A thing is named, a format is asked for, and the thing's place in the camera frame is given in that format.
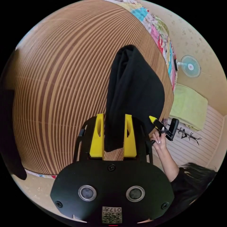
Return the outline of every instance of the black hair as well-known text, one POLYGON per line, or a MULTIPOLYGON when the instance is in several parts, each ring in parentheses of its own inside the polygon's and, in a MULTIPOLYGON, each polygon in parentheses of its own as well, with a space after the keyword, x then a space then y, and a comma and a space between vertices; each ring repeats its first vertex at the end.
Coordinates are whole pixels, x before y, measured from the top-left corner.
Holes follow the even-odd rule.
POLYGON ((186 173, 186 181, 197 191, 198 197, 206 190, 217 172, 195 163, 189 162, 182 166, 186 173))
POLYGON ((182 182, 176 182, 177 195, 164 215, 153 221, 153 226, 160 225, 186 210, 206 190, 217 172, 189 162, 180 168, 179 174, 183 179, 182 182))

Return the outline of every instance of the floor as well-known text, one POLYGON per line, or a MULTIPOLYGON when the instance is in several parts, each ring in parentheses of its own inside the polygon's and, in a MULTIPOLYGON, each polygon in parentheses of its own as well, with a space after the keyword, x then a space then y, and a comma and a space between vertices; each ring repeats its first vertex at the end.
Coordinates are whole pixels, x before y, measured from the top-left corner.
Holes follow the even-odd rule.
MULTIPOLYGON (((222 74, 222 69, 220 67, 216 67, 217 71, 214 71, 214 67, 211 68, 213 64, 210 62, 218 63, 218 59, 215 56, 212 49, 206 43, 204 38, 196 31, 190 24, 180 18, 178 15, 173 12, 153 3, 149 3, 146 1, 138 0, 139 2, 143 2, 144 6, 149 8, 151 12, 155 12, 160 18, 164 20, 167 24, 170 35, 173 37, 173 44, 176 45, 176 51, 178 53, 179 58, 183 57, 185 54, 194 55, 196 58, 203 59, 203 54, 207 54, 204 57, 204 61, 202 62, 202 68, 205 70, 202 75, 208 78, 206 84, 203 87, 209 88, 213 83, 213 77, 210 75, 222 74)), ((180 82, 184 84, 184 81, 188 82, 188 78, 184 75, 178 75, 180 82)), ((201 93, 206 93, 206 90, 201 88, 201 93)), ((214 98, 219 100, 216 104, 215 101, 213 106, 223 106, 222 100, 218 99, 220 92, 217 91, 214 98)), ((218 136, 220 135, 221 126, 222 126, 223 116, 219 114, 215 109, 208 107, 207 118, 205 128, 201 132, 194 133, 195 136, 202 137, 202 140, 199 141, 200 145, 197 146, 195 141, 188 141, 188 138, 181 139, 181 135, 176 134, 175 139, 172 143, 167 142, 168 149, 170 150, 171 155, 178 165, 182 165, 186 162, 195 162, 197 164, 207 166, 209 164, 209 160, 215 152, 215 147, 218 143, 218 136)), ((154 156, 154 164, 160 168, 161 163, 159 158, 157 157, 156 152, 153 153, 154 156)), ((19 188, 24 192, 26 196, 28 196, 35 203, 44 207, 45 209, 63 216, 56 209, 50 198, 50 191, 53 185, 54 179, 36 177, 28 174, 28 177, 25 181, 18 179, 16 176, 12 176, 14 181, 17 183, 19 188)))

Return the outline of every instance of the black towel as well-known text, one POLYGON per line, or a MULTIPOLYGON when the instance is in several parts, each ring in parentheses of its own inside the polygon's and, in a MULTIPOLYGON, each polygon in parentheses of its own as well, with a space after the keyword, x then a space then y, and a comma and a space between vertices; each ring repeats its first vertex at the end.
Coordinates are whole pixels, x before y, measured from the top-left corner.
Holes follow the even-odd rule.
POLYGON ((27 173, 21 163, 13 132, 13 101, 13 90, 0 91, 0 154, 9 172, 25 180, 27 173))
POLYGON ((149 116, 160 118, 165 101, 163 85, 133 45, 121 48, 113 61, 106 102, 105 151, 123 147, 125 114, 154 126, 149 116))

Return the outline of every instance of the qr code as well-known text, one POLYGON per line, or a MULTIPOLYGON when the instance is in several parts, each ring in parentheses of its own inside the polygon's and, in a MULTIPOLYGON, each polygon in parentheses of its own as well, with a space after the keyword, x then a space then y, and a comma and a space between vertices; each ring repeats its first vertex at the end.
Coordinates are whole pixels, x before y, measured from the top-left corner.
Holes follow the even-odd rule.
POLYGON ((122 223, 121 207, 102 207, 102 223, 119 224, 122 223))

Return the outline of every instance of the green towel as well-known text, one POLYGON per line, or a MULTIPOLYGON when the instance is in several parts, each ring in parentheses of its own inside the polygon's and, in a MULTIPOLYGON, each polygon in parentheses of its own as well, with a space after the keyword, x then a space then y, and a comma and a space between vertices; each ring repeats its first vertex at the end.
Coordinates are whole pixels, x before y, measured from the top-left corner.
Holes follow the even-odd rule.
POLYGON ((194 131, 202 130, 206 121, 208 101, 191 88, 176 84, 171 118, 179 121, 194 131))

